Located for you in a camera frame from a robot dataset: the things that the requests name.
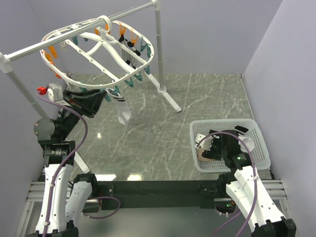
white pole connector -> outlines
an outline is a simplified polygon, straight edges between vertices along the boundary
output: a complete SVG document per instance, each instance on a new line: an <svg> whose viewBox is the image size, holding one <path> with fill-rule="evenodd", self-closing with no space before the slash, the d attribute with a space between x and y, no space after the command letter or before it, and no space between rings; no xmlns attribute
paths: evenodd
<svg viewBox="0 0 316 237"><path fill-rule="evenodd" d="M154 3L155 11L160 11L160 0L152 0Z"/></svg>
<svg viewBox="0 0 316 237"><path fill-rule="evenodd" d="M0 69L3 71L3 73L10 73L13 70L10 59L8 59L6 55L3 55L2 53L0 53Z"/></svg>

white cloth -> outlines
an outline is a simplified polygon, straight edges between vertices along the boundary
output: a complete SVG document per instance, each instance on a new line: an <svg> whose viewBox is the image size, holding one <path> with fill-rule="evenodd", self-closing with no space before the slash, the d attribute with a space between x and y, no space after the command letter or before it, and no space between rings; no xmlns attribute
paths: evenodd
<svg viewBox="0 0 316 237"><path fill-rule="evenodd" d="M250 151L252 151L255 148L255 143L254 141L251 139L251 137L244 137L244 136L238 136L238 138L240 138L245 145L248 147L248 149ZM238 141L238 144L240 145L240 149L242 152L247 152L247 150L245 149L245 147L241 144L240 141Z"/></svg>
<svg viewBox="0 0 316 237"><path fill-rule="evenodd" d="M110 88L106 88L106 92L114 99L115 105L117 106L118 121L126 126L131 114L124 97L119 93L116 95L114 90Z"/></svg>

floor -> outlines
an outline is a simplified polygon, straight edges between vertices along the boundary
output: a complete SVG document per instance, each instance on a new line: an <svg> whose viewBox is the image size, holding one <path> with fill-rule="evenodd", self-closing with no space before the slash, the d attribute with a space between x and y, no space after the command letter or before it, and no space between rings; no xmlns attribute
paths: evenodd
<svg viewBox="0 0 316 237"><path fill-rule="evenodd" d="M98 84L104 76L81 74L75 80ZM240 75L167 74L165 79L182 112L175 112L144 78L135 80L134 88L119 87L132 113L127 126L119 123L113 102L104 101L95 118L87 119L88 137L79 154L99 180L217 179L217 173L195 168L189 125L200 119L252 118ZM79 122L68 139L79 142L83 129ZM73 177L79 173L76 165Z"/></svg>

laundry basket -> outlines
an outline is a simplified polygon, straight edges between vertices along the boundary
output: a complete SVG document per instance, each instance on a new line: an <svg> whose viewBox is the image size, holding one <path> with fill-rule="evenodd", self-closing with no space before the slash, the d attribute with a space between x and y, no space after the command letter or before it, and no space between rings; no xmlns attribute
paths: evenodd
<svg viewBox="0 0 316 237"><path fill-rule="evenodd" d="M270 158L266 143L263 139L262 133L258 127L258 124L248 118L237 119L211 119L211 120L197 120L190 124L190 140L192 146L192 154L195 165L200 172L213 173L213 172L228 172L229 168L225 166L224 160L212 160L210 162L198 161L197 149L195 148L195 140L198 133L207 135L209 131L223 131L232 130L236 126L245 127L248 130L245 136L251 137L254 141L255 147L252 150L255 165L258 170L268 169L270 167Z"/></svg>

metal rod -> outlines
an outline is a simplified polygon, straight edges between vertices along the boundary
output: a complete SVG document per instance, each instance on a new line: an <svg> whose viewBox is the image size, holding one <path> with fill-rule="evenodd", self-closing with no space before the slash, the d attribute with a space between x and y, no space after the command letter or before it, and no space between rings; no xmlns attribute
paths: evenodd
<svg viewBox="0 0 316 237"><path fill-rule="evenodd" d="M159 84L160 84L160 89L164 89L160 10L155 10L155 16L156 16L156 35L157 35L157 51L158 51Z"/></svg>
<svg viewBox="0 0 316 237"><path fill-rule="evenodd" d="M25 85L21 82L18 76L14 73L14 71L11 71L10 73L6 73L6 75L11 79L11 81L15 84L15 86L19 89L19 91L24 95L24 97L30 102L30 104L33 106L36 112L38 112L38 114L42 118L48 118L48 115L46 114L46 112L39 105L39 103L34 99L34 97L31 95L31 93L28 91Z"/></svg>
<svg viewBox="0 0 316 237"><path fill-rule="evenodd" d="M117 14L114 14L114 15L110 16L109 19L111 21L114 21L114 20L120 19L120 18L122 18L124 16L130 15L130 14L136 12L136 11L139 11L139 10L142 10L142 9L147 8L149 6L152 6L152 5L154 5L154 3L151 1L149 3L143 4L143 5L138 6L138 7L131 7L128 10L125 10L125 11L122 11L120 13L117 13ZM36 43L36 44L31 45L29 47L26 47L26 48L23 48L21 50L18 50L18 51L14 52L14 53L8 54L8 55L6 55L6 58L10 59L10 61L14 61L14 60L16 60L18 58L21 58L21 57L24 57L26 55L29 55L29 54L31 54L33 52L36 52L38 50L41 50L41 49L43 49L45 47L51 46L53 44L56 44L56 43L59 43L59 42L62 42L62 41L65 41L65 40L67 40L67 39L69 39L71 37L74 37L74 36L79 35L81 33L87 32L87 31L89 31L91 29L94 29L96 27L99 27L99 26L103 25L104 23L105 23L105 20L103 20L103 19L96 20L96 21L91 22L89 24L83 25L83 26L81 26L81 27L79 27L77 29L73 29L71 31L63 33L63 34L61 34L59 36L56 36L54 38L45 40L43 42Z"/></svg>

